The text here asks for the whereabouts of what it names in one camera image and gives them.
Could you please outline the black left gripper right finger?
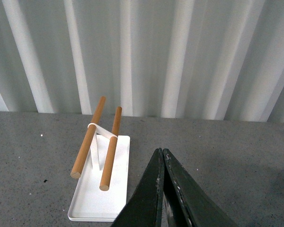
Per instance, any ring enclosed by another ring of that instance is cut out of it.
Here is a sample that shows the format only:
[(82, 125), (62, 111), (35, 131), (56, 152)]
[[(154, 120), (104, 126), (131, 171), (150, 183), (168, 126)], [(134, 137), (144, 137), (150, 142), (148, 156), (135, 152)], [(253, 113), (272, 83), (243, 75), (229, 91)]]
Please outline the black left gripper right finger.
[(169, 149), (165, 163), (164, 203), (170, 227), (236, 227), (237, 224), (216, 205)]

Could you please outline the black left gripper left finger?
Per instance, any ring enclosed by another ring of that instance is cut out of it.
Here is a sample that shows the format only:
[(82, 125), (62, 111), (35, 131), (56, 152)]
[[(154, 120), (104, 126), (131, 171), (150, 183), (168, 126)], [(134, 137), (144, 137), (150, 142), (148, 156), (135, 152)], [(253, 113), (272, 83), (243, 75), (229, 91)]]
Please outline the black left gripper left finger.
[(163, 151), (154, 151), (132, 197), (111, 226), (160, 227), (164, 187)]

